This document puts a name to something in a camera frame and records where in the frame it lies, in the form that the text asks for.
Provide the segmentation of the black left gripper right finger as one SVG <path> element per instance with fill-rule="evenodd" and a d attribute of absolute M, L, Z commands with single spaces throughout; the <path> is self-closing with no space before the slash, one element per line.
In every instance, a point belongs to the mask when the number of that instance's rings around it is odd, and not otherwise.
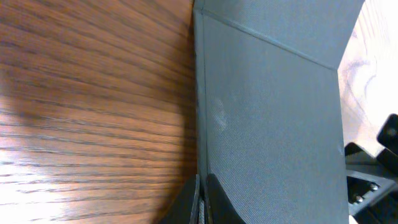
<path fill-rule="evenodd" d="M 246 224 L 239 216 L 216 175 L 206 177 L 208 219 L 213 224 Z"/>

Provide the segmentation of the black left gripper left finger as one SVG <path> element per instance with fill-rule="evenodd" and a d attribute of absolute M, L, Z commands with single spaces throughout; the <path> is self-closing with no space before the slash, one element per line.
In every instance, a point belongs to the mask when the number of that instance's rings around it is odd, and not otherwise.
<path fill-rule="evenodd" d="M 189 178 L 158 224 L 196 224 L 200 196 L 200 176 Z"/>

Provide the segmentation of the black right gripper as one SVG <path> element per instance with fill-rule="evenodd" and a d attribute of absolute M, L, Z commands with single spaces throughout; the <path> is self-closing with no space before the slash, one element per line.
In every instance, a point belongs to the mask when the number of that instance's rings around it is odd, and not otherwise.
<path fill-rule="evenodd" d="M 371 157 L 359 145 L 345 146 L 349 214 L 361 224 L 397 224 L 397 115 L 379 134 L 384 149 Z"/>

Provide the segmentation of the dark green box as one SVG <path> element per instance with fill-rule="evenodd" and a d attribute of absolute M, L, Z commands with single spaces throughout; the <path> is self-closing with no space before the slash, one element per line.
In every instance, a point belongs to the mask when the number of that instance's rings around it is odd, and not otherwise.
<path fill-rule="evenodd" d="M 198 173 L 246 223 L 348 223 L 337 70 L 362 1 L 196 1 Z"/>

